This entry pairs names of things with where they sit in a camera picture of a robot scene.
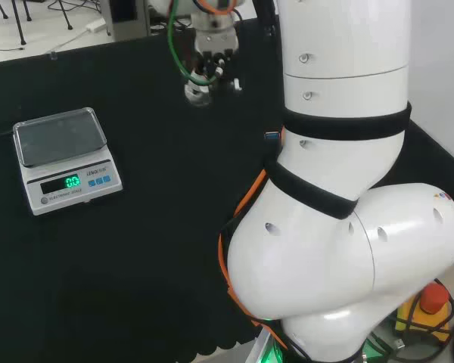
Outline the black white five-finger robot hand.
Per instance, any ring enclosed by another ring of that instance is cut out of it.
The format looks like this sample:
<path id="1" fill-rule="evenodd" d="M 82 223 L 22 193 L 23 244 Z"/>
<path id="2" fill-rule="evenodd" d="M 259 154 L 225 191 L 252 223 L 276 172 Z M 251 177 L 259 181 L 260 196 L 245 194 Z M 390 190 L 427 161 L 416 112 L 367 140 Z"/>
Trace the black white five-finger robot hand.
<path id="1" fill-rule="evenodd" d="M 212 90 L 242 90 L 238 76 L 239 41 L 234 27 L 216 33 L 197 30 L 194 47 L 192 76 L 200 80 L 216 77 L 210 86 Z"/>

